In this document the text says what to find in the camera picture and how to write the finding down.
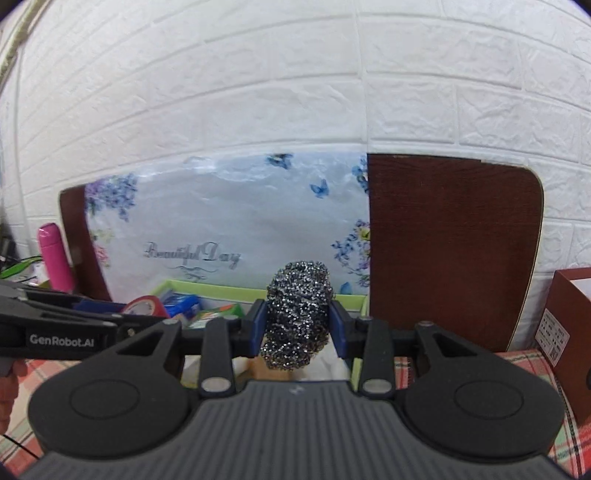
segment plaid fabric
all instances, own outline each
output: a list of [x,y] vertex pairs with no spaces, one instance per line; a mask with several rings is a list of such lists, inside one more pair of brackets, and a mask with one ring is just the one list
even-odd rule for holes
[[[41,448],[31,431],[27,419],[27,405],[33,391],[45,380],[56,373],[75,365],[77,362],[57,362],[47,360],[27,361],[28,374],[19,379],[19,394],[10,418],[7,435],[15,439],[30,451],[41,456]],[[25,450],[14,445],[4,437],[0,437],[0,461],[4,466],[18,476],[24,472],[35,459]]]
[[[556,381],[548,362],[537,350],[499,353],[499,356],[543,378],[561,395],[566,413],[563,425],[548,455],[573,477],[577,478],[583,475],[591,465],[591,424],[577,428],[569,402],[564,397],[560,384]],[[413,382],[413,371],[410,368],[409,359],[396,357],[394,361],[396,385],[398,388],[406,388]],[[21,378],[20,395],[14,405],[8,435],[39,456],[42,455],[42,452],[37,439],[31,432],[26,415],[28,399],[44,380],[76,363],[32,360],[28,362],[28,375]],[[35,461],[26,451],[6,439],[0,440],[0,460],[16,476]]]

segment purple flowers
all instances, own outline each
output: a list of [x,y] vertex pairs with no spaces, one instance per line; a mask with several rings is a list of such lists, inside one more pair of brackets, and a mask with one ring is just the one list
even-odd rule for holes
[[138,179],[133,173],[113,175],[85,187],[85,210],[95,216],[103,208],[117,210],[119,218],[129,221],[128,211],[135,206]]

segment pink thermos bottle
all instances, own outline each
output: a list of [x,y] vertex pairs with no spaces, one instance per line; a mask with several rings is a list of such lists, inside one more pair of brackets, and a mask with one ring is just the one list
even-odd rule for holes
[[74,278],[61,241],[60,228],[55,223],[46,223],[39,228],[37,239],[51,288],[72,293]]

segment brick wall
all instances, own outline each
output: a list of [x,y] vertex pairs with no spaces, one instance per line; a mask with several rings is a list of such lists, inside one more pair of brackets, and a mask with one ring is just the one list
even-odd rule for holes
[[518,338],[591,264],[591,22],[570,0],[53,0],[0,98],[23,253],[57,192],[156,158],[367,147],[545,188]]

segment box label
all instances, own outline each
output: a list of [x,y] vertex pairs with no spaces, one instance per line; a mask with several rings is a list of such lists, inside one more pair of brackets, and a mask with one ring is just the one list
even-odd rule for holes
[[558,360],[560,360],[569,338],[569,333],[564,329],[556,317],[552,315],[548,309],[545,309],[542,321],[535,334],[535,340],[541,346],[553,367],[555,367]]

